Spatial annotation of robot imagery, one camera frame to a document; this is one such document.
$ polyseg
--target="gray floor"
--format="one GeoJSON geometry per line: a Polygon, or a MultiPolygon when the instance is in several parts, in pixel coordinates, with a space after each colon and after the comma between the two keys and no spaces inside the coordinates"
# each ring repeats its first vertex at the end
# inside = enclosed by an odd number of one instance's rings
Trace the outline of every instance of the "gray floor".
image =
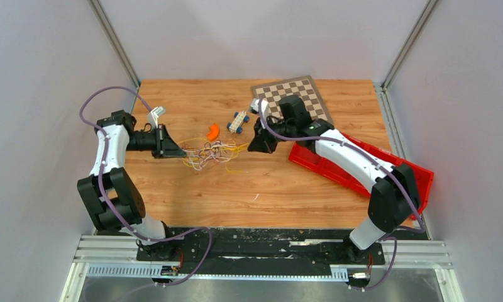
{"type": "MultiPolygon", "coordinates": [[[[374,269],[377,282],[383,270],[374,269]]],[[[146,279],[100,277],[86,281],[86,302],[119,301],[124,294],[145,284],[146,279]]],[[[443,301],[433,270],[394,269],[381,287],[366,293],[348,290],[337,282],[212,281],[189,280],[172,288],[146,288],[120,301],[128,302],[339,302],[339,301],[443,301]]]]}

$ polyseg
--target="wooden table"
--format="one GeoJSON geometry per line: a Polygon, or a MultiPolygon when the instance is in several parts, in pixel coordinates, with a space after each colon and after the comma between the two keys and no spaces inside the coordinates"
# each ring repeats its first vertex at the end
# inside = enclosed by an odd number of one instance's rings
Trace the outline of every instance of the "wooden table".
{"type": "MultiPolygon", "coordinates": [[[[246,110],[250,87],[274,80],[151,81],[140,95],[150,106],[163,106],[165,123],[176,141],[205,137],[209,125],[220,126],[220,139],[237,144],[253,138],[255,117],[243,133],[225,128],[235,111],[246,110]]],[[[318,80],[316,85],[335,127],[374,146],[390,150],[371,81],[318,80]]],[[[137,101],[137,128],[146,109],[137,101]]],[[[279,143],[274,154],[242,152],[228,163],[196,172],[179,159],[155,160],[150,152],[129,152],[126,169],[143,196],[146,210],[172,226],[353,228],[366,216],[368,198],[287,160],[292,142],[279,143]]]]}

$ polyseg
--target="tangled wires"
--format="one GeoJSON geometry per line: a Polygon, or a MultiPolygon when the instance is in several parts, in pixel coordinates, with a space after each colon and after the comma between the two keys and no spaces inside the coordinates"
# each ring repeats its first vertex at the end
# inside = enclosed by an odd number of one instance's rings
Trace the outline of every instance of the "tangled wires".
{"type": "MultiPolygon", "coordinates": [[[[179,142],[182,144],[184,142],[189,142],[191,140],[205,140],[201,137],[191,138],[188,140],[184,140],[179,142]]],[[[235,141],[231,140],[227,143],[222,142],[221,140],[217,140],[213,143],[206,142],[203,148],[190,148],[188,145],[183,144],[181,149],[187,152],[187,157],[183,158],[183,163],[193,168],[196,171],[201,171],[205,169],[207,166],[212,167],[219,163],[224,162],[226,170],[229,173],[235,173],[238,171],[232,171],[228,168],[227,163],[237,158],[241,151],[246,150],[248,144],[245,143],[243,145],[237,145],[235,141]]]]}

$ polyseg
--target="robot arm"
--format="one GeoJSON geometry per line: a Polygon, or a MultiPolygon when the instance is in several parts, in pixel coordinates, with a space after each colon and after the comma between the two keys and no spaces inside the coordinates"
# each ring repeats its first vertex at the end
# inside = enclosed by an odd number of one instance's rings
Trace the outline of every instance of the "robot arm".
{"type": "MultiPolygon", "coordinates": [[[[258,100],[255,99],[250,105],[250,111],[253,113],[261,111],[263,116],[268,116],[267,102],[262,102],[261,108],[258,103],[258,100]]],[[[340,131],[327,121],[322,119],[313,121],[305,109],[302,99],[298,96],[292,95],[282,98],[279,101],[279,106],[284,119],[270,116],[266,119],[268,126],[279,135],[289,138],[335,138],[340,142],[350,143],[340,131]]],[[[277,143],[282,141],[268,132],[260,119],[257,119],[254,131],[255,137],[251,141],[248,151],[272,153],[275,151],[277,143]]],[[[408,165],[402,164],[394,167],[390,162],[370,155],[353,143],[350,144],[351,147],[344,143],[327,140],[305,140],[297,143],[347,171],[371,193],[368,217],[345,240],[348,244],[346,253],[349,258],[356,259],[362,255],[371,244],[385,234],[393,232],[411,214],[411,209],[399,192],[399,188],[380,169],[381,167],[400,180],[415,207],[417,209],[420,207],[414,173],[408,165]],[[367,157],[373,158],[377,165],[367,157]]]]}
{"type": "MultiPolygon", "coordinates": [[[[146,213],[142,197],[124,169],[124,163],[126,151],[152,151],[152,156],[156,159],[185,157],[185,152],[170,138],[166,126],[157,124],[157,114],[161,112],[159,108],[161,107],[155,108],[148,115],[149,124],[152,126],[149,131],[134,131],[136,119],[123,110],[113,112],[109,118],[97,122],[108,138],[108,151],[102,172],[104,189],[107,192],[116,191],[117,197],[111,198],[111,202],[126,221],[134,226],[137,233],[155,239],[165,238],[165,225],[146,213]]],[[[106,137],[101,131],[96,131],[96,135],[96,161],[89,176],[77,182],[77,190],[99,231],[131,233],[123,227],[101,196],[97,178],[106,137]]]]}

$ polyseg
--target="orange curved toy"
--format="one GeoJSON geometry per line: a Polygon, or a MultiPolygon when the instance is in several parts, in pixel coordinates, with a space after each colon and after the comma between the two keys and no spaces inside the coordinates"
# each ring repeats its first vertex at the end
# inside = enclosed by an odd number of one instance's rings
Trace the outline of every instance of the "orange curved toy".
{"type": "Polygon", "coordinates": [[[207,138],[213,142],[215,139],[218,138],[218,135],[220,135],[220,128],[218,128],[218,125],[214,123],[211,126],[209,126],[209,130],[210,132],[207,133],[207,138]]]}

